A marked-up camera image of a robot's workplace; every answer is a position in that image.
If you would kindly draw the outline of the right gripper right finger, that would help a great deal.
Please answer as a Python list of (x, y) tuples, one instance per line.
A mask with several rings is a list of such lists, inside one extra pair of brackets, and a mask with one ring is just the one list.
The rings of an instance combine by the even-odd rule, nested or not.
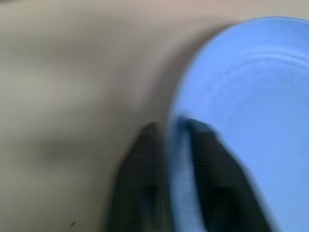
[(250, 178), (207, 124), (184, 121), (198, 204), (209, 232), (274, 232)]

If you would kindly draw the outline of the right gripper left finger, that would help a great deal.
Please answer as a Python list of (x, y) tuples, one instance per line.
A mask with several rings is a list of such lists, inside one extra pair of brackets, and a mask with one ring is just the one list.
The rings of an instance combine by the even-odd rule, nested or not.
[(108, 232), (171, 232), (166, 150), (160, 127), (141, 128), (125, 153), (106, 218)]

